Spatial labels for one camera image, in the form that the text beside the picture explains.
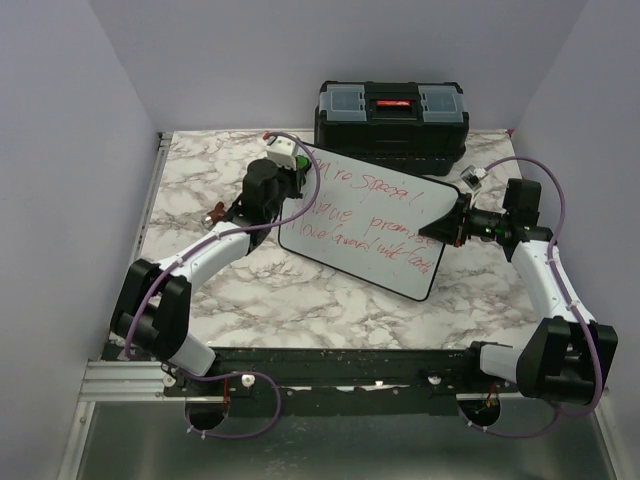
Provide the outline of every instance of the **marble surface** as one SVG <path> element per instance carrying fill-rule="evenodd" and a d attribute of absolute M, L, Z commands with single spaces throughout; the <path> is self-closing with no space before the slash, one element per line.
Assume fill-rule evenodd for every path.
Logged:
<path fill-rule="evenodd" d="M 143 257 L 168 257 L 206 233 L 203 213 L 236 198 L 247 164 L 264 154 L 262 133 L 174 134 Z M 295 133 L 312 140 L 311 132 Z M 466 155 L 444 180 L 465 190 L 458 176 L 466 166 L 512 154 L 506 132 L 471 133 Z M 480 208 L 499 209 L 507 178 L 520 176 L 515 162 L 494 172 Z M 537 320 L 495 245 L 445 248 L 431 295 L 418 303 L 285 252 L 274 230 L 194 295 L 190 331 L 211 346 L 464 348 L 474 340 L 522 346 Z"/>

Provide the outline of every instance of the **red label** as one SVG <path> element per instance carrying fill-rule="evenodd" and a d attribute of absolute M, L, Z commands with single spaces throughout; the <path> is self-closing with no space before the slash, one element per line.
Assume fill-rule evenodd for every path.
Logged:
<path fill-rule="evenodd" d="M 379 107 L 410 107 L 411 102 L 409 100 L 376 100 L 376 105 Z"/>

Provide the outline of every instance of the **wall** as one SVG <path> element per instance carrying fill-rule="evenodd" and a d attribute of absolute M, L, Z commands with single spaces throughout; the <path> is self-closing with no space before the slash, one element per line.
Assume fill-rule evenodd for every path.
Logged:
<path fill-rule="evenodd" d="M 456 80 L 473 127 L 513 127 L 585 4 L 91 2 L 164 130 L 309 127 L 324 80 Z"/>
<path fill-rule="evenodd" d="M 542 82 L 514 137 L 515 149 L 545 161 L 567 196 L 563 262 L 576 291 L 620 337 L 608 382 L 640 472 L 640 3 L 591 0 Z M 523 168 L 529 177 L 538 171 Z M 553 186 L 543 221 L 557 221 Z"/>
<path fill-rule="evenodd" d="M 58 472 L 157 146 L 86 0 L 0 2 L 0 476 Z"/>

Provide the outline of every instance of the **green object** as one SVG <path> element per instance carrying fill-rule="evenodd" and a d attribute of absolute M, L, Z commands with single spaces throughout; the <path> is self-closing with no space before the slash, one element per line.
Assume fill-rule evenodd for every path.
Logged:
<path fill-rule="evenodd" d="M 298 168 L 304 168 L 309 165 L 309 159 L 304 155 L 298 155 L 296 160 L 298 161 Z"/>

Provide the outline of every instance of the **toolbox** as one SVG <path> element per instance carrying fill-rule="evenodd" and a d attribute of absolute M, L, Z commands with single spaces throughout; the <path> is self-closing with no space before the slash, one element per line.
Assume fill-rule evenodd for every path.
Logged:
<path fill-rule="evenodd" d="M 343 83 L 320 89 L 315 144 L 418 175 L 447 175 L 469 132 L 460 85 Z"/>

